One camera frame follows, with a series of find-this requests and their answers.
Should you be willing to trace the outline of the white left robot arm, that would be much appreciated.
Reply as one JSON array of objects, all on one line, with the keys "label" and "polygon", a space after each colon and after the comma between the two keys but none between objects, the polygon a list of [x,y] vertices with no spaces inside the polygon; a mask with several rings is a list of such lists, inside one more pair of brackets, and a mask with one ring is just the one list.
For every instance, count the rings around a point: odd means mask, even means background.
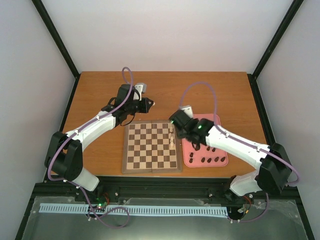
[{"label": "white left robot arm", "polygon": [[148,113],[155,103],[147,97],[142,97],[146,89],[145,83],[134,86],[123,84],[117,95],[92,119],[66,133],[55,132],[51,137],[44,162],[48,178],[53,180],[50,174],[55,173],[56,180],[72,182],[86,189],[86,195],[92,201],[101,200],[104,188],[99,185],[98,177],[84,167],[83,152],[101,135],[121,126],[128,116]]}]

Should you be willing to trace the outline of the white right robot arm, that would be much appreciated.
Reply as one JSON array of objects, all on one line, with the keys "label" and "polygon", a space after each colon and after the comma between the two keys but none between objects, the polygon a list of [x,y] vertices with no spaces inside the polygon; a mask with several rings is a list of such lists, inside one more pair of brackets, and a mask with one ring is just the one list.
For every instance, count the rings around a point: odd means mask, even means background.
[{"label": "white right robot arm", "polygon": [[293,171],[284,147],[278,143],[260,144],[240,137],[206,118],[198,119],[179,109],[169,117],[180,139],[198,150],[201,145],[223,150],[254,168],[254,171],[231,178],[226,189],[230,196],[242,197],[263,191],[278,196]]}]

